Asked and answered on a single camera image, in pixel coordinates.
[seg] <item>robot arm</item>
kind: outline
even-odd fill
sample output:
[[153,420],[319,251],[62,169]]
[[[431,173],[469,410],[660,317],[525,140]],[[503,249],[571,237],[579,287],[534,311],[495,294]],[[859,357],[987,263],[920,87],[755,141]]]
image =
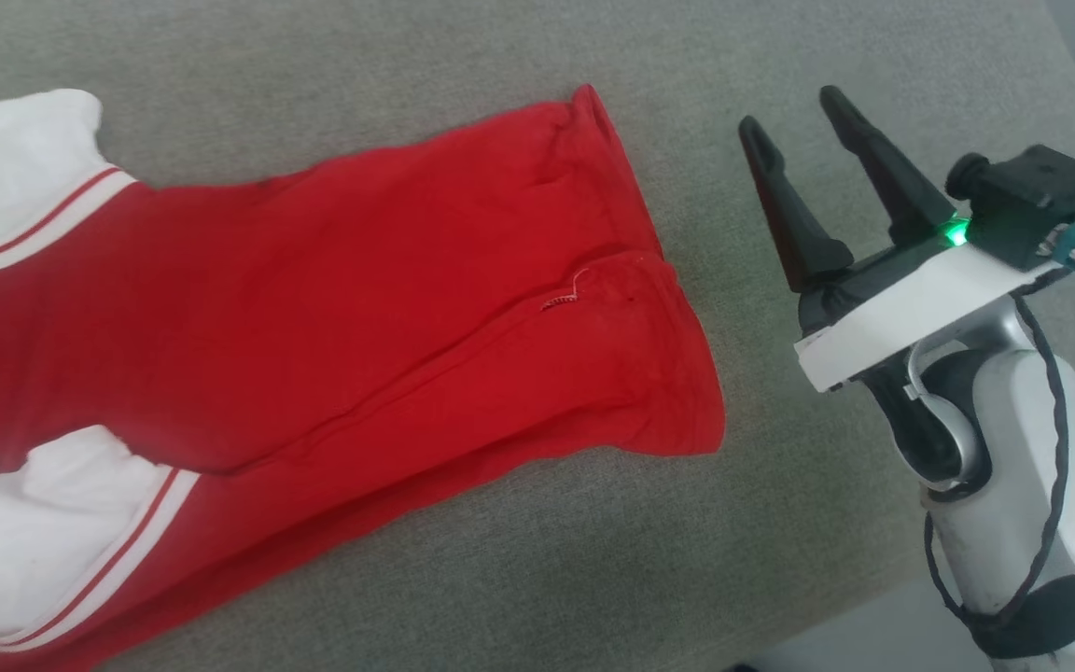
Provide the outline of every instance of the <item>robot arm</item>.
[[[1075,371],[1020,298],[1075,271],[1075,160],[1042,145],[1000,165],[970,154],[947,184],[972,203],[970,220],[840,89],[820,90],[820,103],[887,208],[893,245],[854,262],[760,125],[743,120],[801,295],[799,362],[819,391],[860,382],[873,392],[923,486],[929,553],[938,532],[964,603],[931,560],[933,577],[994,668],[1075,671]],[[964,348],[923,366],[952,341]]]

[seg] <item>red garment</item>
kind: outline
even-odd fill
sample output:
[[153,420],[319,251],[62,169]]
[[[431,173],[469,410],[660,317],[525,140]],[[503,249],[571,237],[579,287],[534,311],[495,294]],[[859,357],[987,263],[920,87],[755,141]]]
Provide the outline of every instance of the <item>red garment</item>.
[[0,472],[103,425],[200,473],[88,669],[536,458],[716,449],[704,333],[591,88],[235,187],[132,184],[0,271]]

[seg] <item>gray couch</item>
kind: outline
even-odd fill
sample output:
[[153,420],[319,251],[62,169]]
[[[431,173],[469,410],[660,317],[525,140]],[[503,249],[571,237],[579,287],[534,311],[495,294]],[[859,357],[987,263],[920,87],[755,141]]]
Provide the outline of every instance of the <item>gray couch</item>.
[[[861,388],[794,367],[735,127],[755,114],[855,254],[885,216],[816,95],[933,180],[970,149],[1075,156],[1075,67],[1036,0],[0,0],[0,98],[74,86],[158,186],[404,144],[591,82],[716,353],[716,456],[532,463],[342,545],[106,664],[700,669],[921,573],[917,486]],[[1075,362],[1075,280],[1034,301]]]

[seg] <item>black cable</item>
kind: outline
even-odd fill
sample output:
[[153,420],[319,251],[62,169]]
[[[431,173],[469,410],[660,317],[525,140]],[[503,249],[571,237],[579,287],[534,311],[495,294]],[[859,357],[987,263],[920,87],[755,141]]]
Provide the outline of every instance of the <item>black cable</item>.
[[1031,285],[1019,286],[1016,290],[1016,297],[1029,297],[1029,295],[1040,292],[1041,289],[1045,289],[1046,286],[1052,285],[1054,282],[1059,282],[1065,280],[1065,277],[1072,275],[1071,268],[1058,268],[1056,271],[1048,271],[1043,273],[1036,281],[1032,282]]
[[1015,309],[1018,310],[1022,321],[1027,323],[1028,328],[1031,329],[1031,340],[1036,346],[1036,353],[1040,353],[1040,357],[1043,358],[1045,369],[1048,372],[1048,388],[1052,392],[1052,424],[1057,427],[1057,458],[1055,458],[1057,459],[1057,481],[1052,484],[1049,502],[1050,513],[1048,514],[1048,519],[1044,523],[1040,549],[1036,552],[1036,557],[1032,558],[1028,577],[1022,580],[1018,590],[1015,591],[1015,596],[997,613],[969,612],[962,604],[957,604],[956,600],[951,599],[947,586],[944,586],[944,580],[940,578],[940,568],[935,564],[935,554],[931,549],[935,525],[931,521],[930,513],[927,514],[927,518],[923,521],[923,549],[927,555],[927,569],[931,573],[931,582],[935,585],[935,590],[938,590],[940,598],[944,600],[944,606],[948,609],[948,612],[951,612],[952,616],[964,623],[970,630],[998,630],[1004,628],[1015,617],[1015,614],[1022,609],[1023,600],[1028,599],[1031,588],[1036,584],[1036,580],[1043,573],[1044,566],[1048,562],[1052,543],[1057,540],[1057,528],[1059,527],[1059,521],[1061,521],[1061,515],[1064,513],[1064,492],[1067,489],[1067,408],[1064,400],[1064,384],[1061,375],[1059,375],[1059,367],[1057,366],[1057,357],[1054,356],[1052,348],[1048,344],[1048,337],[1040,328],[1036,316],[1031,314],[1028,302],[1022,300],[1023,295],[1034,292],[1034,290],[1036,289],[1033,286],[1027,286],[1027,288],[1020,289],[1019,292],[1015,292]]

